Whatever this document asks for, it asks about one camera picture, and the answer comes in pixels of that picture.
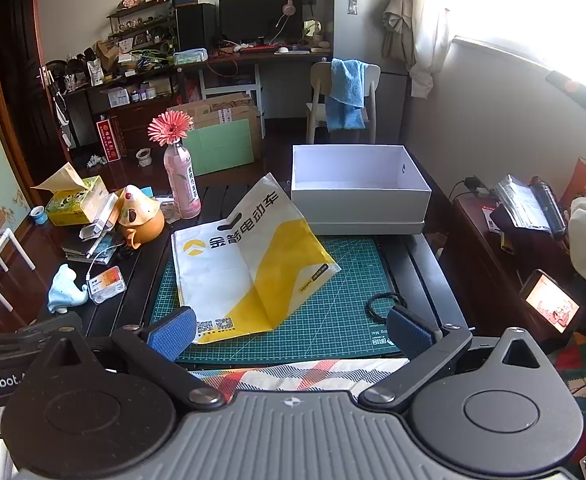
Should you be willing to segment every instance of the blue towel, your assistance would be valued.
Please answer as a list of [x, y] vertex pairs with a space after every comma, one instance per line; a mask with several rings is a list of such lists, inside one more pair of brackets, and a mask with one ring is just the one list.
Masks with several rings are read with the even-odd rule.
[[331, 95], [326, 96], [326, 127], [334, 130], [363, 130], [364, 71], [368, 65], [356, 59], [331, 61]]

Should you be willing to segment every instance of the pink bottle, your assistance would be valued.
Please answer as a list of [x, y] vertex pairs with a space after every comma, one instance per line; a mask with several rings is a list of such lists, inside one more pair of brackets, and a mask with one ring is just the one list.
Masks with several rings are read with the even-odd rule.
[[175, 207], [181, 218], [194, 218], [199, 215], [198, 188], [195, 186], [191, 154], [180, 140], [169, 144], [164, 152], [164, 167], [169, 176]]

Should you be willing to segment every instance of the blue gripper pad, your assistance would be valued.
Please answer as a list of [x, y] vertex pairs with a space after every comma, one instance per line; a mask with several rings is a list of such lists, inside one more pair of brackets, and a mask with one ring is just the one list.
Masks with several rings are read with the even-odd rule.
[[409, 359], [415, 359], [436, 343], [436, 336], [416, 319], [404, 316], [395, 308], [388, 311], [387, 330], [390, 340]]
[[178, 356], [195, 339], [197, 322], [193, 309], [186, 306], [148, 328], [147, 344], [169, 361]]

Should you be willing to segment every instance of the pink headphones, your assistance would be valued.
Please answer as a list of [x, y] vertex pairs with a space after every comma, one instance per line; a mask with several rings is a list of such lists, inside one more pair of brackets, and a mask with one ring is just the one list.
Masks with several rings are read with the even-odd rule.
[[287, 0], [286, 4], [282, 7], [282, 14], [285, 16], [293, 16], [293, 14], [295, 14], [295, 5], [293, 5], [293, 0]]

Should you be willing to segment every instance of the refrigerator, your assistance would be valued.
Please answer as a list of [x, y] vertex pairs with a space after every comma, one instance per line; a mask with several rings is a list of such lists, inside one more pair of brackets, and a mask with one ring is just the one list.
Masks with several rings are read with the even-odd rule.
[[375, 92], [377, 144], [398, 144], [407, 72], [403, 62], [382, 57], [383, 13], [390, 0], [324, 0], [323, 31], [333, 57], [359, 59], [382, 70]]

